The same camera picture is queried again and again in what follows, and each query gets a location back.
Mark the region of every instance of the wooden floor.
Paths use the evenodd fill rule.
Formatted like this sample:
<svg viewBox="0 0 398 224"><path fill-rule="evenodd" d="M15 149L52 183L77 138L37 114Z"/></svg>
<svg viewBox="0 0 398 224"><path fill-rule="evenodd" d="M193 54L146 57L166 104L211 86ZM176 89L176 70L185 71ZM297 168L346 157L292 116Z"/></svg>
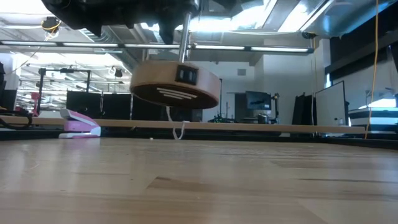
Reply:
<svg viewBox="0 0 398 224"><path fill-rule="evenodd" d="M398 151L328 144L0 142L0 223L394 223Z"/></svg>

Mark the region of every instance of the whiteboard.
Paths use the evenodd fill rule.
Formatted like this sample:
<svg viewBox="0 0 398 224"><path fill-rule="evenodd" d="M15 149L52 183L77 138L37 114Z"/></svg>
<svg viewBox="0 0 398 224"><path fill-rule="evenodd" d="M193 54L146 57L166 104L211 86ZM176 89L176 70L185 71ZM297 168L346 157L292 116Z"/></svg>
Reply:
<svg viewBox="0 0 398 224"><path fill-rule="evenodd" d="M317 99L317 123L319 126L339 126L342 119L346 124L344 81L315 94Z"/></svg>

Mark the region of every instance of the wooden disc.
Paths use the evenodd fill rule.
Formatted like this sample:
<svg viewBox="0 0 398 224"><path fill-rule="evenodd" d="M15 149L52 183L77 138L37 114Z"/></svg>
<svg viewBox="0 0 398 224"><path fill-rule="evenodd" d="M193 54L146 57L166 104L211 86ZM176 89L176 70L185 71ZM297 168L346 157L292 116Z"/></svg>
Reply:
<svg viewBox="0 0 398 224"><path fill-rule="evenodd" d="M130 91L164 106L207 109L218 105L220 79L189 63L145 61L132 75Z"/></svg>

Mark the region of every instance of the pink stapler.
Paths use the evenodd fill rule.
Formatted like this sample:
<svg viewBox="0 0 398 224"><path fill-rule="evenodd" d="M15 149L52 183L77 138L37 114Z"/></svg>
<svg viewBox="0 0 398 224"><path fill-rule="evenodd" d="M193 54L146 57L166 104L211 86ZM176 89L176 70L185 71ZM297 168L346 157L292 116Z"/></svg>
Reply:
<svg viewBox="0 0 398 224"><path fill-rule="evenodd" d="M101 136L101 127L93 119L67 109L61 109L60 114L66 120L63 129L75 133L63 133L59 138L98 138Z"/></svg>

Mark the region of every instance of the black cable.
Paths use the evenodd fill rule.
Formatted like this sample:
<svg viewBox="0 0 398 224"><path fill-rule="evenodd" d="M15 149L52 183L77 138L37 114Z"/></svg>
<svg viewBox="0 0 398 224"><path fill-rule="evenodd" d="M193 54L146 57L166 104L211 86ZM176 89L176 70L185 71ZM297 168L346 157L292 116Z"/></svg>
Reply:
<svg viewBox="0 0 398 224"><path fill-rule="evenodd" d="M3 119L0 118L0 124L3 125L4 127L8 129L13 129L13 130L26 130L28 129L32 122L33 119L31 115L25 113L25 112L20 112L20 111L9 111L9 110L0 110L0 115L13 115L13 116L21 116L21 117L26 117L28 119L27 124L23 126L13 126L11 124L6 123Z"/></svg>

